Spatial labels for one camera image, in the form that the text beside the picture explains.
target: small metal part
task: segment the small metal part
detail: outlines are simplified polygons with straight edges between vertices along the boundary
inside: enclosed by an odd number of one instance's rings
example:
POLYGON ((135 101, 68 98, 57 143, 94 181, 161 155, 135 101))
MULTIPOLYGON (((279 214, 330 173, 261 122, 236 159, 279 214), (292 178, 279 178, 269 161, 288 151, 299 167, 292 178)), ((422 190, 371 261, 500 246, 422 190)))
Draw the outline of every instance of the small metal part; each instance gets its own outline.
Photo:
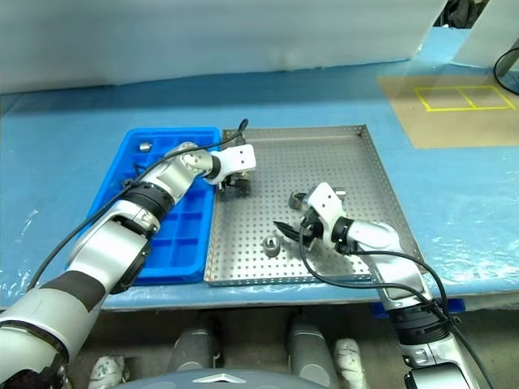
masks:
POLYGON ((337 195, 339 199, 344 200, 346 197, 346 188, 343 186, 336 186, 333 188, 333 191, 337 195))
POLYGON ((292 192, 289 197, 289 207, 298 211, 302 207, 302 199, 304 197, 304 193, 292 192))
POLYGON ((141 152, 150 152, 152 150, 152 144, 150 142, 142 142, 139 145, 139 151, 141 152))
POLYGON ((265 254, 270 257, 276 257, 281 251, 281 242, 275 235, 268 235, 263 240, 263 249, 265 254))

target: white panel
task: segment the white panel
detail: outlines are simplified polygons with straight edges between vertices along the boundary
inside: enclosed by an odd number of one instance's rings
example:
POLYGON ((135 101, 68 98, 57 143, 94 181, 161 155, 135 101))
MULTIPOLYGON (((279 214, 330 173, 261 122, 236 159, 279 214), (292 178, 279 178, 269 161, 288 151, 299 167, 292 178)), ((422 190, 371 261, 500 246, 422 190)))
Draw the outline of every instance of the white panel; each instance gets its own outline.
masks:
POLYGON ((410 58, 445 3, 0 0, 0 92, 410 58))
POLYGON ((519 0, 492 0, 472 27, 453 62, 493 67, 519 38, 519 0))

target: metal perforated tray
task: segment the metal perforated tray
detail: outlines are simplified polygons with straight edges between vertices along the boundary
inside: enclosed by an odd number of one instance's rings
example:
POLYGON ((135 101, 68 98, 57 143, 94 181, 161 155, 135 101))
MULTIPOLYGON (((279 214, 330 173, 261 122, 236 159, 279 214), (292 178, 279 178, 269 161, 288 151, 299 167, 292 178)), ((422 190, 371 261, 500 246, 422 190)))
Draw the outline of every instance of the metal perforated tray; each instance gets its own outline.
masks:
MULTIPOLYGON (((281 235, 272 223, 298 227, 301 213, 288 206, 292 191, 307 192, 320 182, 345 187, 343 207, 352 219, 390 224, 400 234, 405 252, 421 258, 366 126, 254 129, 256 171, 251 194, 234 190, 217 195, 204 279, 211 285, 314 282, 303 266, 298 244, 281 235), (263 239, 275 234, 281 252, 269 258, 263 239)), ((321 242, 308 255, 321 274, 343 280, 368 280, 367 265, 343 257, 321 242)))

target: black cable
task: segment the black cable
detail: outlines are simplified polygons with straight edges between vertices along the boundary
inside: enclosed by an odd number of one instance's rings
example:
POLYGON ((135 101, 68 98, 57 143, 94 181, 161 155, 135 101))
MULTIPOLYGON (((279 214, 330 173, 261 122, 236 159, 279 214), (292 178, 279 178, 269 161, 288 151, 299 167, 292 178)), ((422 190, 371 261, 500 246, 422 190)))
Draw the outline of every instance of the black cable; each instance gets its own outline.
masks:
POLYGON ((479 355, 474 351, 474 349, 470 345, 469 341, 461 333, 461 330, 456 325, 456 322, 453 320, 453 318, 451 318, 451 315, 448 311, 448 305, 447 305, 448 299, 447 299, 447 293, 445 292, 444 284, 441 281, 440 277, 438 276, 438 273, 436 273, 436 271, 430 265, 420 261, 419 259, 416 259, 412 255, 408 255, 405 253, 399 253, 396 251, 393 252, 393 251, 384 251, 384 250, 373 250, 373 251, 356 251, 356 252, 349 253, 352 255, 393 255, 393 256, 408 259, 408 260, 415 262, 418 265, 424 267, 427 271, 429 271, 431 273, 432 277, 434 278, 434 280, 438 286, 438 289, 440 290, 440 294, 442 296, 442 302, 443 302, 443 310, 441 310, 433 301, 427 300, 416 289, 408 287, 407 285, 393 284, 393 283, 391 283, 391 284, 355 284, 355 283, 348 283, 348 282, 336 282, 334 280, 330 280, 328 277, 322 276, 321 274, 317 273, 314 269, 312 269, 310 264, 308 263, 305 247, 303 244, 303 238, 304 238, 304 228, 301 227, 299 229, 299 239, 298 239, 299 254, 301 256, 301 260, 302 260, 302 263, 304 264, 305 268, 317 280, 324 282, 325 284, 330 284, 333 286, 337 286, 339 288, 348 288, 348 289, 381 289, 381 288, 404 289, 404 290, 412 293, 413 295, 415 295, 424 304, 430 305, 432 303, 432 305, 431 305, 432 311, 436 314, 436 316, 438 316, 438 318, 440 320, 448 323, 449 327, 453 331, 453 334, 461 341, 461 343, 466 348, 467 352, 470 354, 472 359, 474 359, 474 362, 476 363, 479 370, 481 371, 481 374, 485 378, 485 381, 487 381, 487 384, 490 387, 490 389, 495 389, 495 385, 491 381, 491 378, 488 375, 487 369, 485 368, 485 365, 481 361, 481 358, 479 358, 479 355))
POLYGON ((492 69, 492 74, 494 75, 494 78, 495 78, 495 81, 505 90, 505 91, 508 91, 516 96, 519 96, 519 92, 518 91, 514 91, 513 89, 511 89, 510 87, 508 87, 507 85, 505 85, 503 83, 503 81, 500 80, 500 78, 498 77, 497 75, 497 66, 500 64, 501 60, 506 57, 507 55, 509 55, 510 53, 513 53, 514 51, 518 51, 519 50, 519 47, 514 47, 512 49, 510 49, 509 51, 507 51, 506 53, 502 54, 499 58, 497 58, 497 61, 495 61, 495 64, 494 64, 494 69, 492 69))
POLYGON ((99 208, 96 213, 94 213, 92 216, 87 218, 83 223, 78 225, 75 229, 73 229, 66 237, 64 237, 56 247, 50 252, 49 255, 47 255, 47 258, 41 263, 41 265, 38 267, 38 270, 34 273, 34 276, 31 278, 31 282, 29 282, 29 285, 27 287, 27 292, 31 289, 33 289, 36 284, 38 283, 38 280, 40 279, 41 275, 45 271, 45 269, 49 266, 50 262, 54 259, 54 257, 62 250, 62 248, 71 241, 71 239, 82 229, 84 229, 87 225, 96 222, 105 212, 106 210, 113 204, 117 199, 119 199, 121 196, 123 196, 130 188, 135 186, 139 181, 146 176, 149 172, 151 172, 153 169, 155 169, 158 165, 160 165, 162 162, 165 162, 171 158, 174 158, 176 156, 179 156, 181 154, 185 154, 187 152, 197 152, 199 150, 203 150, 206 148, 211 147, 218 147, 223 144, 226 144, 228 142, 231 142, 235 140, 239 135, 243 133, 243 131, 247 128, 249 124, 248 119, 243 119, 240 125, 238 126, 238 130, 232 134, 228 139, 222 140, 221 142, 211 143, 205 146, 197 146, 197 147, 190 147, 183 150, 178 150, 176 152, 172 152, 168 156, 163 156, 162 158, 159 158, 154 163, 149 165, 137 178, 133 181, 128 182, 128 185, 123 188, 121 191, 119 191, 114 197, 112 197, 110 200, 108 200, 101 208, 99 208))

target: yellow tape rectangle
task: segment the yellow tape rectangle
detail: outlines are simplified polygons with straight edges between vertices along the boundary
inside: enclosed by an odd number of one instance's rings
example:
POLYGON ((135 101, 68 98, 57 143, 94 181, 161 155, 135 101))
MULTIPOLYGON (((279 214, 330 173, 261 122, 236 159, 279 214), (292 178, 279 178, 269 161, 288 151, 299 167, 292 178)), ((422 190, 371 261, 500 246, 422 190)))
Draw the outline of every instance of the yellow tape rectangle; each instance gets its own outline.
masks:
POLYGON ((449 86, 449 87, 418 87, 414 89, 416 96, 423 104, 427 112, 448 112, 448 111, 484 111, 489 109, 516 109, 516 107, 512 104, 512 102, 500 91, 495 85, 461 85, 461 86, 449 86), (490 105, 490 106, 481 106, 476 105, 474 101, 467 95, 466 90, 470 89, 489 89, 495 92, 497 96, 503 100, 506 105, 490 105), (469 107, 448 107, 448 108, 432 108, 429 103, 427 103, 426 98, 423 96, 422 91, 437 91, 437 90, 452 90, 459 93, 459 95, 463 98, 464 101, 467 102, 469 107))

